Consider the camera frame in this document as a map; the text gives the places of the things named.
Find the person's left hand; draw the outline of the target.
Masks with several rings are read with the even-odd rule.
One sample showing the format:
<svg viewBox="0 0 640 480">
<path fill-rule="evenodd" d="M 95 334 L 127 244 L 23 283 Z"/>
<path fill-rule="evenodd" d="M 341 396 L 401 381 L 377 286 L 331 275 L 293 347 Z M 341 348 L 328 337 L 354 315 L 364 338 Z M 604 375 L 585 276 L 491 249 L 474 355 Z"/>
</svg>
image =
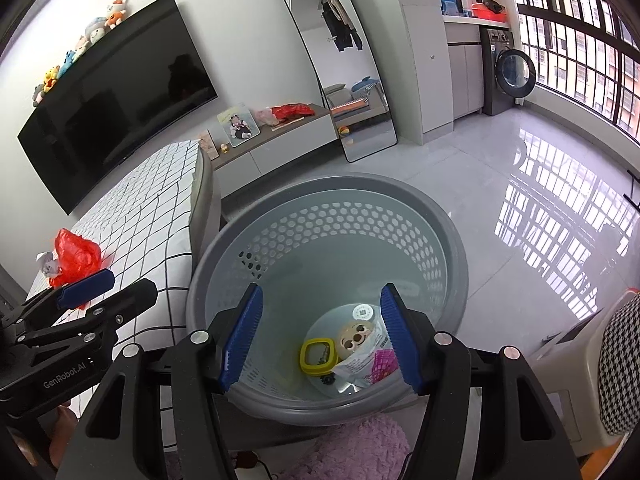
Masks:
<svg viewBox="0 0 640 480">
<path fill-rule="evenodd" d="M 48 447 L 48 457 L 54 469 L 58 469 L 61 465 L 67 445 L 73 437 L 73 433 L 77 427 L 78 418 L 75 412 L 70 408 L 70 401 L 59 405 L 55 410 L 55 422 L 49 427 L 50 431 L 47 436 L 50 438 Z M 21 450 L 23 456 L 29 462 L 29 465 L 37 468 L 39 466 L 41 454 L 39 454 L 34 446 L 29 443 L 17 430 L 10 430 L 15 444 Z"/>
</svg>

